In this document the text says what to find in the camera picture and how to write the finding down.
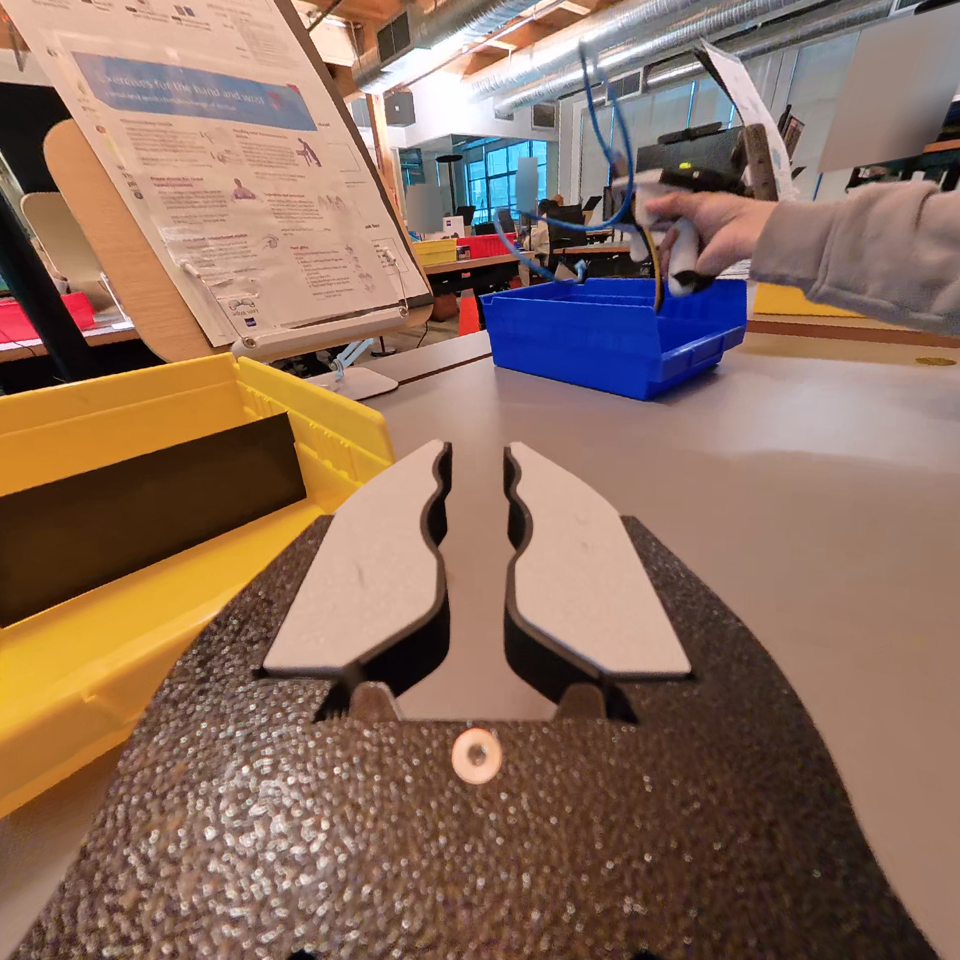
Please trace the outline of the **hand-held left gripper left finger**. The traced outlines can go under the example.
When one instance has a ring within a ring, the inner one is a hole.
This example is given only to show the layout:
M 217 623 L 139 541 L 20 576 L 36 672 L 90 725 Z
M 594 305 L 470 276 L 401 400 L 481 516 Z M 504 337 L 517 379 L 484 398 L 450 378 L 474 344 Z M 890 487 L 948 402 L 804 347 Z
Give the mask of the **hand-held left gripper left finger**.
M 368 481 L 332 515 L 262 663 L 272 679 L 411 690 L 450 651 L 440 546 L 452 445 L 432 439 Z

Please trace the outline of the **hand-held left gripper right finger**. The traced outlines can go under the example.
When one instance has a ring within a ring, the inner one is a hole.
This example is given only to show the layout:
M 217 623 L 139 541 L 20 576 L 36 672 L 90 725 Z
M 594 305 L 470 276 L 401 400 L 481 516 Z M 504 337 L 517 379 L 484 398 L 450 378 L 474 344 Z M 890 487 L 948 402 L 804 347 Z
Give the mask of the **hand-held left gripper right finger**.
M 690 678 L 690 658 L 618 510 L 521 441 L 504 449 L 503 484 L 511 670 L 553 703 L 575 685 L 612 702 L 622 685 Z

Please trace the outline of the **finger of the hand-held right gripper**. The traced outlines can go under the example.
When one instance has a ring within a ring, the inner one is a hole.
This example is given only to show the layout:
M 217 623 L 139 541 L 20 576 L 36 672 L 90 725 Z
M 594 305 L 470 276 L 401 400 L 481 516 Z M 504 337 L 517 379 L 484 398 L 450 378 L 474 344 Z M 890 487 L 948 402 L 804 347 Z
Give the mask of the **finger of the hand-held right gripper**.
M 666 192 L 664 170 L 648 170 L 633 175 L 630 184 L 629 255 L 634 263 L 660 265 L 658 240 L 654 233 L 657 215 L 648 210 L 649 202 Z

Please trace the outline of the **blue plastic bin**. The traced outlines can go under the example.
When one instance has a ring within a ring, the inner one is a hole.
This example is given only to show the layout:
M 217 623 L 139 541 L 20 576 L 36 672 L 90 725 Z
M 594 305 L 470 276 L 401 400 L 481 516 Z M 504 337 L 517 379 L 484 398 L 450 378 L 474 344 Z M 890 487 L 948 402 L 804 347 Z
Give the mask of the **blue plastic bin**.
M 481 298 L 494 365 L 650 401 L 715 368 L 739 346 L 748 284 L 716 279 L 654 309 L 649 278 L 543 282 Z

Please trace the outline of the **person's right forearm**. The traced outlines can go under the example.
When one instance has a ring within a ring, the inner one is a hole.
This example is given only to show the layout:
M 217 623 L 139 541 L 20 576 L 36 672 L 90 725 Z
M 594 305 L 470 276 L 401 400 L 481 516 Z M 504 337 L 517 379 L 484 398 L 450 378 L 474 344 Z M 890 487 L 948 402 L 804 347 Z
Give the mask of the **person's right forearm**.
M 830 202 L 775 206 L 750 278 L 814 304 L 959 335 L 959 195 L 932 182 L 875 184 Z

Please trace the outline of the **grey desk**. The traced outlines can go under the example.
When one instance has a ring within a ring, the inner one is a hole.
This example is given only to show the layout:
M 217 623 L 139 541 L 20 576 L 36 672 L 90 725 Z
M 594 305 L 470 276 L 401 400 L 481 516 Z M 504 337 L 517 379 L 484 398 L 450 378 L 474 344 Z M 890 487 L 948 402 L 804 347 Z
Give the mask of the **grey desk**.
M 958 958 L 958 368 L 748 337 L 636 402 L 440 366 L 450 647 L 403 718 L 259 673 L 330 522 L 121 754 L 2 822 L 2 958 Z M 693 666 L 556 716 L 503 649 L 522 441 L 620 514 Z

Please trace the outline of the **person's right hand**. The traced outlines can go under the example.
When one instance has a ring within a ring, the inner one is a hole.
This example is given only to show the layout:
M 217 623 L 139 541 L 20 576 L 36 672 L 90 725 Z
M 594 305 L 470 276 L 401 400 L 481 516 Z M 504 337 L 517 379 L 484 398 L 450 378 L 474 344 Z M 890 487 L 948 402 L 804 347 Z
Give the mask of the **person's right hand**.
M 762 232 L 779 204 L 730 193 L 670 192 L 644 202 L 655 222 L 690 222 L 699 237 L 699 255 L 691 268 L 717 277 L 752 258 Z

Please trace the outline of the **yellow sheet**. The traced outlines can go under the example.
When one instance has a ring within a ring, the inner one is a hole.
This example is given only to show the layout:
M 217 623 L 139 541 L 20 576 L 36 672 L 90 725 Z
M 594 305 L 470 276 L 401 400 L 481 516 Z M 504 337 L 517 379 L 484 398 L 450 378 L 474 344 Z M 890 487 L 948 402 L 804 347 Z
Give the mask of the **yellow sheet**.
M 758 282 L 754 288 L 752 311 L 764 316 L 794 316 L 822 318 L 862 318 L 863 314 L 815 303 L 794 287 Z

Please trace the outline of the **white stand base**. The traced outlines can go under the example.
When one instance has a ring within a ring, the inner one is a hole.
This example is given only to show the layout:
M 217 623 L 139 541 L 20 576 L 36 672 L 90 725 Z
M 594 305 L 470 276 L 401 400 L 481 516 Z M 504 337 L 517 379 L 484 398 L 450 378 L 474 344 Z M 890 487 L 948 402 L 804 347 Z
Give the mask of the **white stand base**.
M 367 338 L 349 343 L 331 362 L 329 372 L 306 377 L 306 382 L 347 400 L 365 402 L 396 391 L 400 383 L 355 362 L 382 338 Z

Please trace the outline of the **black bin divider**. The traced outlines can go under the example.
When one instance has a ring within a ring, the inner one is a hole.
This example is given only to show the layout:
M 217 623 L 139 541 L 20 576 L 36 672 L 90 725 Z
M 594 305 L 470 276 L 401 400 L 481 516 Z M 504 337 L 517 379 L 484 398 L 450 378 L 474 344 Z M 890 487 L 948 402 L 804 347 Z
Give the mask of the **black bin divider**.
M 1 498 L 9 627 L 306 499 L 286 413 Z

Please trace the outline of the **yellow plastic bin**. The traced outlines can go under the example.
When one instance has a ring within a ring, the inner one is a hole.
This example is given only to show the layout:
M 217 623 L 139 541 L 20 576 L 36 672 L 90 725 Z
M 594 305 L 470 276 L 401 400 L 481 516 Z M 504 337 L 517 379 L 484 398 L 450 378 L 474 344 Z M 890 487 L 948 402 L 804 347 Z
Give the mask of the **yellow plastic bin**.
M 395 461 L 380 412 L 227 354 L 2 397 L 2 496 L 282 413 L 304 500 L 2 626 L 2 817 L 122 743 L 222 607 Z

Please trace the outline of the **black pole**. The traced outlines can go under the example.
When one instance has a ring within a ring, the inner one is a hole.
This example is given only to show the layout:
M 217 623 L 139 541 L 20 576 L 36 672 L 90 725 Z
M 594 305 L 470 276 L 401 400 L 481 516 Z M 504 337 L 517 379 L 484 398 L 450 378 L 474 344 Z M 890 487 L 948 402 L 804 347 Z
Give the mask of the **black pole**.
M 4 193 L 1 194 L 1 273 L 61 376 L 68 382 L 99 376 L 92 348 L 64 305 Z

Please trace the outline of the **silver ventilation duct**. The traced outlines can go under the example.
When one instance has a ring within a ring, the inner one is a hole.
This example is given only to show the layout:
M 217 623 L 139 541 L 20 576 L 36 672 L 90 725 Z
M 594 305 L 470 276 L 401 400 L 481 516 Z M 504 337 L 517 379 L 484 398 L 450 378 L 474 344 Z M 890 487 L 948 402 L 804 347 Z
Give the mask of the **silver ventilation duct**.
M 519 27 L 524 13 L 561 2 L 405 2 L 375 33 L 354 63 L 352 79 L 365 94 L 409 88 L 443 67 L 479 52 L 499 33 Z M 580 52 L 599 71 L 615 76 L 688 51 L 699 41 L 752 37 L 785 25 L 790 41 L 887 18 L 893 2 L 740 1 L 613 2 L 575 23 L 454 84 L 469 103 L 489 101 L 498 119 L 572 92 L 581 81 Z

